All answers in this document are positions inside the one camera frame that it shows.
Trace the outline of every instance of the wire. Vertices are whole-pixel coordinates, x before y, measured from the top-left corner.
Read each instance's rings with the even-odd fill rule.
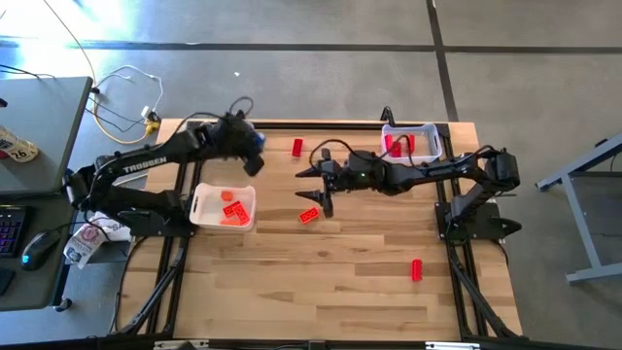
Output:
[[[503,252],[503,255],[505,256],[505,264],[509,265],[509,259],[507,258],[507,252],[505,251],[505,248],[503,248],[503,246],[497,239],[491,239],[491,241],[495,243],[501,249],[501,251]]]
[[[245,115],[249,115],[251,114],[251,111],[253,111],[253,107],[255,107],[255,102],[253,101],[253,98],[249,97],[249,96],[242,96],[239,97],[238,99],[236,99],[235,101],[233,101],[233,103],[231,103],[231,106],[229,106],[229,113],[233,114],[233,107],[235,107],[236,104],[242,102],[242,101],[249,101],[251,102],[251,107],[249,107],[249,109],[244,113]]]
[[[138,250],[140,245],[143,244],[143,242],[147,240],[147,238],[148,237],[142,237],[138,239],[136,241],[136,244],[134,244],[134,246],[131,247],[129,254],[127,255],[127,261],[125,262],[125,265],[123,266],[123,272],[121,273],[121,281],[119,282],[119,291],[115,295],[115,310],[113,311],[113,317],[112,317],[112,320],[110,321],[110,329],[108,329],[108,333],[112,333],[113,329],[115,330],[115,332],[119,329],[117,322],[119,320],[119,309],[121,308],[121,293],[123,289],[123,281],[125,280],[125,274],[127,273],[127,268],[129,267],[129,262],[131,261],[132,256],[134,255],[134,252]]]
[[[78,44],[78,47],[80,47],[80,50],[82,50],[82,54],[85,56],[86,62],[88,62],[88,67],[90,68],[90,73],[92,74],[93,83],[97,86],[97,83],[95,80],[95,70],[93,69],[93,65],[90,63],[90,59],[88,59],[88,55],[86,55],[85,48],[83,48],[82,44],[80,44],[80,40],[78,40],[78,38],[76,38],[74,33],[71,32],[67,24],[65,24],[65,22],[62,21],[60,16],[56,13],[56,11],[52,8],[52,6],[50,6],[50,4],[48,3],[48,0],[43,0],[43,2],[46,3],[50,11],[52,11],[52,13],[56,16],[56,18],[58,18],[58,21],[60,22],[60,24],[62,24],[62,26],[64,26],[65,29],[67,29],[67,32],[69,33],[69,35],[71,35],[71,37],[74,38],[74,41],[76,42],[76,44]]]
[[[86,54],[85,48],[82,47],[82,44],[80,44],[80,41],[78,40],[78,38],[76,38],[76,36],[74,35],[74,33],[71,32],[71,30],[69,29],[69,27],[65,24],[65,22],[60,18],[60,16],[56,13],[56,11],[52,8],[52,6],[50,6],[50,4],[48,3],[47,0],[43,0],[44,3],[46,3],[46,5],[48,6],[48,8],[50,8],[50,11],[52,11],[52,13],[56,16],[56,18],[58,18],[58,21],[60,21],[60,24],[62,24],[62,26],[65,27],[65,29],[67,29],[67,32],[71,35],[72,38],[74,38],[74,41],[76,42],[76,44],[78,44],[78,47],[80,47],[80,50],[82,51],[83,55],[86,58],[86,62],[88,62],[88,67],[90,68],[90,73],[92,74],[92,78],[93,78],[93,85],[95,87],[98,86],[97,80],[95,78],[95,70],[93,69],[93,65],[90,63],[90,59],[88,58],[88,55]],[[143,136],[141,136],[140,138],[136,139],[136,140],[131,140],[131,141],[123,141],[118,139],[117,137],[113,136],[110,132],[106,131],[106,129],[104,128],[104,126],[101,124],[101,122],[99,122],[99,120],[101,119],[101,117],[97,116],[97,108],[94,107],[93,111],[93,118],[95,120],[95,123],[97,124],[97,126],[99,127],[99,129],[106,135],[108,136],[110,139],[112,139],[113,141],[116,141],[117,143],[120,143],[122,145],[132,145],[132,144],[136,144],[139,143],[141,141],[143,141],[145,138],[147,138],[147,135],[149,134],[149,132],[147,131],[147,128],[145,128],[145,133],[143,134]]]
[[[114,127],[115,127],[118,131],[120,131],[120,132],[127,132],[127,131],[129,131],[129,129],[131,129],[132,127],[134,127],[135,125],[138,125],[138,124],[143,125],[143,124],[141,123],[141,121],[142,121],[142,120],[141,120],[141,121],[134,121],[134,123],[133,123],[132,125],[130,125],[128,128],[126,128],[126,129],[121,129],[121,128],[120,128],[118,125],[116,125],[115,123],[110,122],[110,121],[108,121],[108,120],[104,119],[103,117],[101,117],[101,116],[99,116],[99,115],[94,114],[94,113],[93,113],[92,111],[90,111],[88,108],[85,108],[85,111],[87,111],[87,112],[91,113],[92,115],[94,115],[96,118],[98,118],[98,119],[99,119],[99,120],[101,120],[102,122],[104,122],[104,123],[108,123],[108,124],[110,124],[110,125],[114,126]]]
[[[174,135],[174,134],[176,134],[176,133],[177,133],[177,131],[179,131],[179,129],[180,129],[180,128],[182,128],[182,125],[183,125],[185,122],[187,122],[187,121],[188,121],[188,119],[195,118],[195,117],[197,117],[197,116],[206,116],[206,117],[213,117],[213,118],[218,118],[218,119],[220,119],[220,118],[222,118],[222,117],[223,117],[223,116],[219,116],[219,115],[216,115],[216,114],[214,114],[214,113],[211,113],[211,112],[194,112],[194,113],[192,113],[191,115],[189,115],[189,116],[187,116],[187,117],[185,117],[185,118],[183,118],[183,119],[182,119],[182,121],[181,121],[181,122],[177,125],[177,127],[175,128],[175,131],[173,131],[173,133],[171,134],[171,136],[172,136],[172,135]],[[169,140],[170,140],[170,137],[169,137],[166,141],[164,141],[164,143],[162,144],[162,146],[163,146],[163,145],[166,145],[166,143],[167,143]]]
[[[110,108],[108,108],[108,107],[106,107],[106,106],[103,106],[101,103],[98,103],[98,102],[97,102],[94,98],[89,97],[88,99],[89,99],[89,100],[91,100],[91,101],[92,101],[94,104],[96,104],[98,107],[101,107],[101,108],[105,109],[106,111],[108,111],[108,112],[110,112],[110,113],[114,114],[115,116],[117,116],[117,117],[119,117],[119,118],[121,118],[121,119],[123,119],[123,120],[126,120],[126,121],[128,121],[128,122],[132,122],[132,123],[140,123],[140,122],[144,122],[144,121],[145,121],[144,119],[132,120],[132,119],[130,119],[130,118],[128,118],[128,117],[124,117],[124,116],[120,115],[119,113],[117,113],[117,112],[115,112],[115,111],[111,110]]]
[[[611,159],[611,163],[609,164],[609,171],[613,171],[613,163],[615,162],[616,157],[618,157],[618,154],[615,154]]]
[[[8,71],[8,70],[4,70],[4,69],[3,69],[3,70],[0,70],[0,72],[2,72],[2,73],[8,73],[8,74],[28,74],[28,75],[31,75],[31,76],[33,76],[33,77],[36,77],[37,79],[38,79],[38,78],[41,78],[41,77],[52,77],[52,78],[56,78],[56,77],[55,77],[55,76],[53,76],[52,74],[46,74],[46,73],[31,73],[31,72],[25,71],[25,70],[23,70],[23,69],[19,69],[19,68],[12,67],[12,66],[8,66],[8,65],[4,65],[4,64],[0,64],[0,67],[7,68],[7,69],[13,69],[13,70],[14,70],[14,71]]]
[[[117,72],[119,72],[121,69],[125,69],[125,68],[133,69],[133,70],[135,70],[135,71],[137,71],[137,72],[139,72],[139,73],[141,73],[141,74],[143,74],[143,75],[145,75],[145,76],[147,76],[147,77],[149,77],[149,78],[151,78],[151,79],[155,79],[155,80],[157,80],[157,82],[158,82],[158,84],[159,84],[159,96],[157,97],[157,100],[155,101],[155,104],[154,104],[153,111],[155,112],[155,111],[156,111],[156,109],[157,109],[157,105],[159,104],[159,101],[160,101],[160,99],[162,98],[162,95],[164,94],[164,87],[163,87],[163,85],[162,85],[162,79],[161,79],[161,77],[155,76],[155,75],[153,75],[153,74],[146,73],[146,72],[144,72],[143,70],[141,70],[140,68],[134,67],[134,66],[129,65],[129,64],[126,64],[126,65],[124,65],[124,66],[121,66],[121,67],[119,67],[119,68],[117,68],[117,69],[113,70],[112,72],[108,73],[108,75],[107,75],[107,76],[105,76],[105,77],[104,77],[104,78],[103,78],[103,79],[99,82],[99,84],[95,85],[95,87],[96,87],[96,88],[98,88],[99,86],[101,86],[101,84],[102,84],[102,83],[104,83],[107,79],[109,79],[109,78],[111,78],[111,77],[120,77],[120,78],[122,78],[122,79],[129,80],[129,79],[131,78],[130,76],[123,76],[123,75],[121,75],[121,74],[117,74]],[[101,108],[103,108],[103,109],[105,109],[105,110],[107,110],[107,111],[109,111],[109,112],[111,112],[111,113],[113,113],[113,114],[117,115],[118,117],[124,118],[124,117],[120,116],[118,113],[115,113],[115,112],[111,111],[110,109],[108,109],[108,108],[104,107],[104,106],[103,106],[103,105],[101,105],[100,103],[98,103],[96,99],[91,98],[91,100],[94,102],[94,105],[93,105],[93,107],[92,107],[92,111],[90,111],[93,115],[96,115],[96,114],[97,114],[97,107],[101,107]],[[147,119],[146,119],[145,117],[143,118],[143,120],[142,120],[142,121],[144,121],[142,124],[149,124],[149,122],[147,122]],[[114,136],[114,135],[112,135],[110,132],[108,132],[108,130],[106,130],[106,129],[105,129],[105,128],[101,125],[101,123],[99,123],[99,121],[98,121],[97,119],[95,119],[95,123],[97,124],[97,126],[99,127],[99,129],[100,129],[100,130],[104,133],[104,135],[108,136],[108,138],[110,138],[111,140],[113,140],[113,141],[115,141],[115,142],[117,142],[117,143],[120,143],[120,144],[122,144],[122,145],[133,145],[133,144],[139,143],[139,142],[143,141],[145,138],[147,138],[147,136],[148,136],[148,135],[149,135],[149,133],[150,133],[150,132],[149,132],[149,129],[148,129],[147,127],[145,127],[145,133],[143,134],[143,136],[141,136],[140,138],[135,139],[135,140],[125,141],[125,140],[120,140],[119,138],[115,137],[115,136]]]
[[[109,79],[111,77],[119,77],[119,78],[122,78],[124,80],[130,80],[131,79],[130,76],[123,76],[121,74],[117,74],[117,72],[119,72],[120,70],[125,69],[125,68],[133,69],[136,72],[138,72],[138,73],[140,73],[140,74],[142,74],[142,75],[144,75],[144,76],[146,76],[148,78],[151,78],[151,79],[154,79],[154,80],[157,81],[157,83],[159,85],[159,96],[157,97],[157,100],[154,103],[154,108],[152,109],[152,111],[156,112],[157,111],[157,105],[159,104],[159,101],[162,99],[162,95],[164,94],[164,86],[162,85],[162,78],[158,77],[158,76],[155,76],[153,74],[149,74],[149,73],[143,71],[142,69],[137,68],[137,67],[135,67],[133,65],[125,64],[125,65],[123,65],[123,66],[121,66],[121,67],[119,67],[117,69],[114,69],[113,71],[108,73],[108,75],[106,75],[104,78],[102,78],[102,80],[99,81],[99,84],[97,84],[95,87],[99,88],[99,86],[101,86],[102,83],[104,83],[107,79]]]
[[[316,171],[320,171],[320,172],[322,172],[322,173],[327,173],[327,174],[332,174],[332,172],[330,172],[330,171],[325,171],[325,170],[322,170],[322,169],[318,168],[318,167],[317,167],[317,166],[313,163],[313,155],[315,155],[315,153],[316,153],[316,152],[318,152],[318,150],[319,150],[322,146],[324,146],[324,145],[326,145],[326,144],[328,144],[328,143],[338,143],[338,144],[341,144],[341,145],[343,145],[343,146],[344,146],[344,147],[345,147],[348,151],[350,151],[350,154],[351,154],[351,155],[355,156],[356,158],[362,159],[362,160],[364,160],[364,161],[369,161],[369,162],[372,162],[372,161],[376,161],[376,160],[379,160],[379,159],[382,159],[382,158],[386,157],[386,156],[387,156],[387,154],[388,154],[390,151],[392,151],[395,147],[397,147],[397,146],[399,145],[399,140],[401,140],[402,138],[408,138],[408,136],[406,136],[406,135],[401,135],[400,137],[398,137],[398,138],[397,138],[397,140],[396,140],[396,142],[394,142],[394,144],[393,144],[393,145],[389,148],[389,150],[387,150],[387,152],[383,153],[383,154],[382,154],[382,155],[380,155],[379,157],[363,157],[363,156],[359,155],[358,153],[356,153],[356,152],[352,149],[352,147],[350,147],[350,145],[348,145],[348,143],[346,143],[345,141],[343,141],[343,140],[341,140],[341,139],[328,139],[328,140],[325,140],[325,141],[323,141],[322,143],[320,143],[318,146],[316,146],[316,148],[314,148],[314,149],[313,149],[313,151],[311,151],[311,154],[309,154],[309,165],[311,165],[311,167],[312,167],[314,170],[316,170]],[[412,155],[410,155],[410,154],[411,154],[410,142],[407,142],[407,143],[406,143],[406,147],[407,147],[407,149],[408,149],[408,160],[410,160],[410,164],[411,164],[412,166],[415,166],[415,163],[414,163],[414,162],[413,162],[413,160],[412,160]]]

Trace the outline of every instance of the concrete floor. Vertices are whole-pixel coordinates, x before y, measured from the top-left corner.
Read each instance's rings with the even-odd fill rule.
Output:
[[[0,19],[0,35],[41,39],[19,49],[0,48],[0,62],[57,76],[88,74],[82,53],[59,45],[58,40],[70,38],[45,5],[21,3],[5,5],[9,10]],[[432,44],[425,0],[51,3],[81,39]],[[615,0],[435,4],[445,45],[622,46],[617,20],[622,2]],[[196,110],[220,113],[235,97],[249,94],[256,100],[254,118],[376,120],[382,107],[391,105],[399,120],[447,121],[433,52],[87,53],[97,77],[123,64],[161,76],[165,94],[159,112],[165,118]],[[460,121],[476,122],[482,144],[507,147],[519,159],[524,185],[517,197],[500,203],[506,217],[524,225],[507,239],[524,334],[622,347],[622,278],[574,287],[566,283],[566,272],[588,266],[578,231],[563,191],[539,193],[532,186],[622,131],[620,55],[450,53],[447,64]],[[137,118],[158,90],[148,78],[132,76],[133,83],[114,81],[104,91],[112,109]],[[141,132],[136,128],[122,137]],[[106,139],[86,115],[70,165],[77,168],[101,154],[129,149]],[[622,163],[616,168],[622,169]],[[610,245],[622,241],[608,240]],[[605,258],[619,262],[620,254]],[[76,307],[62,314],[50,309],[2,313],[0,324],[15,326],[5,329],[0,343],[104,334],[120,272],[120,263],[72,269],[66,295]]]

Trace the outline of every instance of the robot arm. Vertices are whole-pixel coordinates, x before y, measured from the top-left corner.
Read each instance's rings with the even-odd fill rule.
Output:
[[[370,189],[397,195],[421,184],[468,178],[476,185],[467,194],[454,197],[451,203],[451,219],[458,221],[496,193],[511,191],[520,184],[516,157],[506,150],[497,151],[490,146],[473,154],[418,166],[390,163],[369,151],[354,151],[343,166],[330,158],[328,149],[322,149],[322,158],[296,177],[322,177],[324,191],[296,194],[320,203],[327,218],[333,215],[333,193]],[[478,165],[480,159],[487,159],[483,169]]]
[[[170,162],[228,157],[242,158],[244,170],[255,176],[263,167],[262,146],[262,136],[243,113],[226,114],[215,124],[176,132],[162,144],[99,157],[93,165],[67,176],[65,185],[74,207],[101,211],[132,228],[132,234],[148,235],[147,231],[162,232],[169,223],[186,223],[185,203],[175,191],[152,193],[113,186],[120,176]]]

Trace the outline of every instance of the white plastic bin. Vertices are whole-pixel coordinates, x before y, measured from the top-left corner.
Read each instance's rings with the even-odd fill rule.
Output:
[[[231,201],[224,201],[221,198],[223,191],[233,194]],[[250,221],[248,224],[223,225],[222,220],[230,219],[225,216],[223,208],[239,200],[246,210]],[[257,205],[255,189],[247,186],[243,189],[211,186],[208,184],[198,184],[194,190],[194,200],[190,208],[190,222],[202,228],[230,229],[237,231],[248,231],[255,224],[255,207]]]
[[[439,158],[443,149],[440,145],[440,139],[438,138],[438,130],[433,123],[427,123],[422,126],[412,127],[391,127],[388,124],[382,126],[382,135],[380,138],[380,145],[382,153],[387,152],[387,146],[385,145],[385,135],[391,135],[393,142],[396,142],[401,135],[413,134],[415,136],[415,152],[412,153],[412,161],[417,163],[432,162]],[[407,154],[407,139],[401,139],[400,157],[392,157],[391,154],[385,156],[385,159],[391,162],[400,162],[410,164]]]

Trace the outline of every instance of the red lego brick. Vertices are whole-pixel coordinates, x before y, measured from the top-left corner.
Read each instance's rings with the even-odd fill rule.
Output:
[[[317,208],[311,208],[307,211],[302,212],[302,214],[298,215],[300,222],[303,225],[306,225],[313,219],[317,219],[320,217],[320,211]]]
[[[235,211],[233,211],[233,209],[234,209],[236,206],[238,206],[238,205],[239,205],[239,206],[242,206],[242,203],[240,203],[240,201],[239,201],[239,200],[237,200],[237,201],[233,202],[232,204],[229,204],[229,205],[227,205],[225,208],[223,208],[223,212],[225,213],[225,217],[226,217],[226,218],[230,218],[230,217],[232,217],[233,215],[235,215]]]
[[[385,135],[385,148],[387,151],[391,149],[391,145],[393,145],[393,136]]]
[[[233,193],[231,191],[221,191],[221,199],[223,201],[233,200]]]
[[[410,147],[410,154],[415,153],[415,135],[414,134],[408,134],[408,146]]]
[[[235,212],[235,215],[240,220],[240,225],[246,225],[251,221],[251,218],[249,218],[248,213],[241,204],[234,206],[233,212]]]
[[[424,269],[424,265],[420,259],[415,259],[412,261],[412,280],[413,281],[421,281],[423,279],[423,269]]]
[[[401,145],[399,142],[393,142],[393,136],[385,135],[385,147],[387,148],[387,151],[389,151],[389,155],[391,155],[391,157],[401,157]]]
[[[302,139],[294,139],[294,147],[292,148],[292,156],[300,157],[302,151]]]

